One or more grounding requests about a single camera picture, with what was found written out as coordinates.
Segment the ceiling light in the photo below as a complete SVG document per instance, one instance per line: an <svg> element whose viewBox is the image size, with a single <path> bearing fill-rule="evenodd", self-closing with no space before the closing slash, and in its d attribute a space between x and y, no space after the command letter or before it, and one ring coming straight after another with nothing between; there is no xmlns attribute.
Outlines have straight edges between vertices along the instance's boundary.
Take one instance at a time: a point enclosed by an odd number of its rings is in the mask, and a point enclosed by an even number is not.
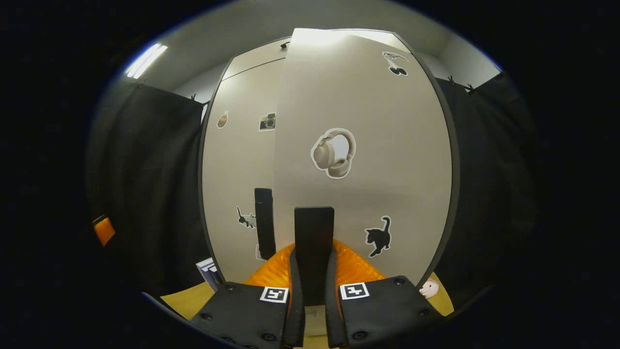
<svg viewBox="0 0 620 349"><path fill-rule="evenodd" d="M144 52L128 69L127 76L130 78L139 78L144 71L151 65L157 57L159 57L168 47L159 43L151 46Z"/></svg>

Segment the sticker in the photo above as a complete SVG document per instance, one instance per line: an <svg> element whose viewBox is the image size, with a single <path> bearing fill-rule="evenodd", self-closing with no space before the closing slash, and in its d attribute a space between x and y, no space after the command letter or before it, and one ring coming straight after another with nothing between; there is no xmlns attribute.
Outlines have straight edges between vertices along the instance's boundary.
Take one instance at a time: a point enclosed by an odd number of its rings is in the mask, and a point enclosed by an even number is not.
<svg viewBox="0 0 620 349"><path fill-rule="evenodd" d="M432 296L436 295L437 292L439 292L439 283L431 278L428 278L427 282L425 282L420 289L420 293L426 299L429 299Z"/></svg>
<svg viewBox="0 0 620 349"><path fill-rule="evenodd" d="M246 228L255 229L256 228L256 216L252 213L247 215L242 215L241 210L239 210L239 206L237 206L237 214L239 215L239 224L245 225Z"/></svg>
<svg viewBox="0 0 620 349"><path fill-rule="evenodd" d="M260 300L272 303L286 303L288 300L288 288L265 287Z"/></svg>
<svg viewBox="0 0 620 349"><path fill-rule="evenodd" d="M347 152L342 150L348 145ZM329 129L322 134L310 149L310 158L317 170L325 171L327 177L341 179L351 171L351 163L355 156L355 137L346 129Z"/></svg>
<svg viewBox="0 0 620 349"><path fill-rule="evenodd" d="M205 279L206 283L211 287L211 289L217 291L219 285L222 283L222 279L219 276L219 272L217 267L215 266L213 258L208 258L203 260L202 262L196 263L196 267L200 271L203 279Z"/></svg>
<svg viewBox="0 0 620 349"><path fill-rule="evenodd" d="M405 56L399 55L398 53L387 52L387 51L383 51L382 54L383 54L383 58L387 59L387 62L389 63L389 71L391 71L392 74L407 76L407 71L397 66L396 63L394 63L394 61L396 61L397 58L402 58L405 61L409 61Z"/></svg>
<svg viewBox="0 0 620 349"><path fill-rule="evenodd" d="M259 250L259 244L256 244L256 259L258 259L259 261L265 261L261 256L260 256L260 250Z"/></svg>
<svg viewBox="0 0 620 349"><path fill-rule="evenodd" d="M215 262L213 261L213 258L209 258L207 260L203 260L200 263L196 263L196 266L199 267L202 271L217 271L218 269L215 266Z"/></svg>
<svg viewBox="0 0 620 349"><path fill-rule="evenodd" d="M340 285L340 297L342 299L356 299L370 296L366 283Z"/></svg>
<svg viewBox="0 0 620 349"><path fill-rule="evenodd" d="M219 117L218 129L223 129L224 126L226 126L226 123L228 123L228 111L225 111L224 114L222 114L222 116Z"/></svg>
<svg viewBox="0 0 620 349"><path fill-rule="evenodd" d="M259 131L274 131L275 130L275 113L271 112L265 116L260 117Z"/></svg>
<svg viewBox="0 0 620 349"><path fill-rule="evenodd" d="M392 241L392 233L389 231L392 219L388 215L384 215L381 220L385 222L383 228L364 229L366 232L366 244L374 245L374 250L368 255L370 258L380 255L383 250L389 250L389 244Z"/></svg>

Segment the cat sticker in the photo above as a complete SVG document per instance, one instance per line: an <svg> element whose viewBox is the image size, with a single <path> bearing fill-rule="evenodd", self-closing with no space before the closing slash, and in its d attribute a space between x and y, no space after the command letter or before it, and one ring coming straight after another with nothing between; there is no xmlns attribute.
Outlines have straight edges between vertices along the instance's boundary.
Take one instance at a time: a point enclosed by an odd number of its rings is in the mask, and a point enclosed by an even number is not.
<svg viewBox="0 0 620 349"><path fill-rule="evenodd" d="M223 129L224 126L228 123L228 111L225 111L224 114L218 120L218 129Z"/></svg>
<svg viewBox="0 0 620 349"><path fill-rule="evenodd" d="M397 66L396 63L394 63L397 58L401 58L405 61L409 61L405 56L399 55L398 53L387 52L387 51L383 51L381 54L383 54L383 58L387 59L387 62L389 63L389 71L391 71L392 74L407 76L407 71Z"/></svg>
<svg viewBox="0 0 620 349"><path fill-rule="evenodd" d="M389 250L389 244L392 242L392 233L389 232L389 225L392 220L388 215L384 215L381 220L385 222L383 228L364 229L366 244L374 245L374 250L368 255L370 258L380 255L384 250Z"/></svg>
<svg viewBox="0 0 620 349"><path fill-rule="evenodd" d="M256 216L252 213L247 215L242 215L241 210L239 210L239 206L237 206L237 215L239 215L239 224L245 225L246 228L256 229Z"/></svg>

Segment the camera sticker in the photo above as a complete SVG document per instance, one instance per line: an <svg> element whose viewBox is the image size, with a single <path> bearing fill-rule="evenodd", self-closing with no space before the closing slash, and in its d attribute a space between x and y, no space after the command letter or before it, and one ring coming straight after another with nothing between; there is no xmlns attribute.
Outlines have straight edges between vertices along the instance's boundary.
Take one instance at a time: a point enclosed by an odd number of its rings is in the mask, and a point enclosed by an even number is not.
<svg viewBox="0 0 620 349"><path fill-rule="evenodd" d="M275 130L275 113L271 112L265 116L260 117L259 131L273 131Z"/></svg>
<svg viewBox="0 0 620 349"><path fill-rule="evenodd" d="M218 129L223 129L224 126L228 123L228 111L225 111L218 120Z"/></svg>

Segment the headphones sticker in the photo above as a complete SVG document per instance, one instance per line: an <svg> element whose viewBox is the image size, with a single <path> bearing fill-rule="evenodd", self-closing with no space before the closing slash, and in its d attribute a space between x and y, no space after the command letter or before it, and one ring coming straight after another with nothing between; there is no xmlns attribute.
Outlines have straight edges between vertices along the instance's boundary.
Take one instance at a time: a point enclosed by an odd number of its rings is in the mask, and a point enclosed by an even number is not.
<svg viewBox="0 0 620 349"><path fill-rule="evenodd" d="M218 120L218 129L223 129L228 122L228 111L225 111L224 114Z"/></svg>
<svg viewBox="0 0 620 349"><path fill-rule="evenodd" d="M409 61L405 56L399 55L398 53L387 52L387 51L383 51L381 54L383 54L383 58L387 59L387 62L389 63L389 71L391 71L392 74L407 76L407 71L397 66L396 63L394 63L394 61L396 61L397 58L402 58L405 61Z"/></svg>
<svg viewBox="0 0 620 349"><path fill-rule="evenodd" d="M385 222L383 228L364 229L366 232L366 244L374 245L374 250L368 255L369 258L380 255L384 250L389 250L389 244L392 242L392 233L389 232L389 225L392 219L388 215L384 215L381 220Z"/></svg>
<svg viewBox="0 0 620 349"><path fill-rule="evenodd" d="M317 170L325 171L327 177L342 179L351 171L355 148L355 138L351 131L329 129L310 149L310 158Z"/></svg>
<svg viewBox="0 0 620 349"><path fill-rule="evenodd" d="M242 215L241 210L239 210L239 206L237 206L237 215L239 215L239 219L237 222L241 225L245 225L246 228L255 229L256 228L256 216L251 212L250 214Z"/></svg>

